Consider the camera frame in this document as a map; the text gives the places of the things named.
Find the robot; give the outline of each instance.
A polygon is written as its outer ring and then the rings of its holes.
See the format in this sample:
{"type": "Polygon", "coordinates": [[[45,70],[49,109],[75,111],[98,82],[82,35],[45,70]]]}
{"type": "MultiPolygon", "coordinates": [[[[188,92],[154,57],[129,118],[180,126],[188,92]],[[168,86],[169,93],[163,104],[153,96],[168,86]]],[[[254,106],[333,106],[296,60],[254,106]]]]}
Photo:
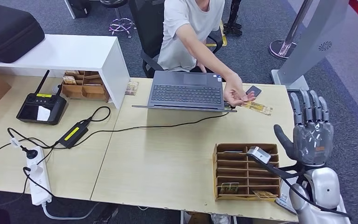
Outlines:
{"type": "Polygon", "coordinates": [[[300,91],[304,99],[304,116],[297,95],[290,95],[295,121],[294,142],[289,140],[279,125],[274,125],[275,135],[286,154],[297,163],[290,167],[275,168],[268,164],[269,154],[259,147],[252,147],[248,156],[269,172],[280,176],[290,186],[290,200],[300,224],[350,224],[340,194],[338,176],[334,170],[325,166],[333,150],[334,134],[326,101],[313,90],[309,93],[300,91]],[[296,176],[296,183],[291,185],[287,179],[296,176]]]}
{"type": "Polygon", "coordinates": [[[230,10],[230,16],[228,18],[228,22],[223,24],[224,34],[236,34],[236,35],[242,35],[242,25],[236,23],[238,18],[238,9],[240,7],[241,0],[232,0],[231,1],[231,10],[230,10]]]}

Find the floor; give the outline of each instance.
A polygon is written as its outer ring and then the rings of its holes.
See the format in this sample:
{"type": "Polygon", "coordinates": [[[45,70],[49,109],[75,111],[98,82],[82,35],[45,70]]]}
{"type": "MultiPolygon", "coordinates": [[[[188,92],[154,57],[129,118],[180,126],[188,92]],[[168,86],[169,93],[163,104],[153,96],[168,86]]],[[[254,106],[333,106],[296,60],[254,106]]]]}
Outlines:
{"type": "MultiPolygon", "coordinates": [[[[228,18],[230,2],[226,2],[223,21],[228,18]]],[[[285,38],[301,2],[242,0],[238,22],[243,25],[243,35],[228,36],[228,45],[216,54],[217,57],[240,74],[244,82],[272,84],[270,71],[280,68],[283,61],[268,53],[268,45],[275,39],[285,38]]],[[[315,0],[298,36],[309,23],[317,3],[318,0],[315,0]]],[[[114,19],[113,10],[102,7],[99,2],[92,3],[93,8],[88,18],[76,20],[70,17],[63,0],[35,0],[32,4],[28,0],[0,0],[0,4],[29,11],[47,34],[110,35],[108,24],[114,19]]],[[[122,16],[131,18],[128,6],[121,7],[120,12],[122,16]]],[[[132,32],[131,39],[125,34],[118,34],[120,46],[130,76],[144,77],[139,58],[139,38],[135,30],[132,32]]],[[[324,96],[329,104],[330,121],[335,127],[335,149],[327,165],[337,172],[346,209],[353,216],[352,223],[358,224],[358,16],[350,7],[340,43],[340,47],[308,71],[305,78],[310,88],[324,96]]],[[[0,201],[8,201],[16,196],[17,194],[0,192],[0,201]]],[[[65,207],[52,204],[51,211],[60,215],[79,215],[88,211],[93,204],[70,199],[65,199],[65,202],[68,204],[65,207]]],[[[48,220],[40,208],[31,205],[29,196],[24,196],[5,209],[10,212],[14,224],[67,223],[48,220]]],[[[140,211],[132,206],[120,206],[119,209],[119,216],[112,223],[179,222],[176,221],[180,215],[178,211],[140,211]]],[[[92,217],[76,223],[90,222],[92,217]]],[[[249,223],[249,220],[242,218],[239,223],[249,223]]]]}

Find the yellow label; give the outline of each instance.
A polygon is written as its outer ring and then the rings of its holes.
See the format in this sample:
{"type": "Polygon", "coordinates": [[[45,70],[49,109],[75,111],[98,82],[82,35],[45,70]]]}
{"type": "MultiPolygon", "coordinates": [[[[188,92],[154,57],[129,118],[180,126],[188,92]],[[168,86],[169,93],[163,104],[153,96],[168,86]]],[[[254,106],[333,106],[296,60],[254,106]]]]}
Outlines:
{"type": "Polygon", "coordinates": [[[36,96],[37,97],[51,97],[50,94],[40,94],[40,93],[38,93],[36,96]]]}
{"type": "Polygon", "coordinates": [[[77,130],[79,130],[78,127],[76,127],[75,129],[73,129],[73,131],[72,131],[70,134],[68,134],[68,136],[67,136],[64,140],[65,140],[65,141],[68,141],[68,139],[69,139],[70,137],[72,137],[72,135],[75,134],[75,133],[77,132],[77,130]]]}

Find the white t-shirt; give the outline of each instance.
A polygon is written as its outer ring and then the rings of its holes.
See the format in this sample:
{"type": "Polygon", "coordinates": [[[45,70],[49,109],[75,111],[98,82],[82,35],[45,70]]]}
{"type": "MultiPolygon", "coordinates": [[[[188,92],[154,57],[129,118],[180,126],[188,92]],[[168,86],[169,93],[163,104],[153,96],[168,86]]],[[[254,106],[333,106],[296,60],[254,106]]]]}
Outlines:
{"type": "Polygon", "coordinates": [[[176,30],[190,24],[198,40],[203,42],[212,30],[219,29],[224,0],[210,0],[207,12],[202,11],[195,0],[165,0],[164,7],[164,38],[158,63],[164,70],[190,71],[196,59],[177,38],[176,30]]]}

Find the robot finger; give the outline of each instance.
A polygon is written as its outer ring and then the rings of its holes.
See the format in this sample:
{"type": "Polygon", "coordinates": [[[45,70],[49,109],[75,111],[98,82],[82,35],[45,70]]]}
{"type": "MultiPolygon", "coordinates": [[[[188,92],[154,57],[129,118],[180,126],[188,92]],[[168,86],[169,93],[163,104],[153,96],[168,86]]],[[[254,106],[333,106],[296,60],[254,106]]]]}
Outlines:
{"type": "Polygon", "coordinates": [[[320,106],[318,96],[314,90],[311,90],[310,94],[312,96],[312,101],[314,105],[316,122],[320,122],[322,121],[322,108],[320,106]]]}
{"type": "Polygon", "coordinates": [[[310,96],[308,95],[308,92],[302,88],[300,88],[300,92],[304,100],[305,122],[306,123],[313,122],[310,96]]]}
{"type": "Polygon", "coordinates": [[[291,158],[292,160],[296,160],[294,145],[290,141],[290,139],[285,135],[281,126],[274,125],[274,133],[276,138],[279,140],[279,142],[282,144],[283,148],[285,149],[286,155],[288,155],[288,157],[291,158]]]}
{"type": "Polygon", "coordinates": [[[298,97],[295,93],[290,94],[291,100],[293,102],[293,113],[294,113],[294,123],[295,125],[303,125],[303,114],[300,109],[300,102],[298,101],[298,97]]]}
{"type": "Polygon", "coordinates": [[[322,105],[323,120],[325,123],[329,122],[329,108],[323,97],[319,97],[320,104],[322,105]]]}

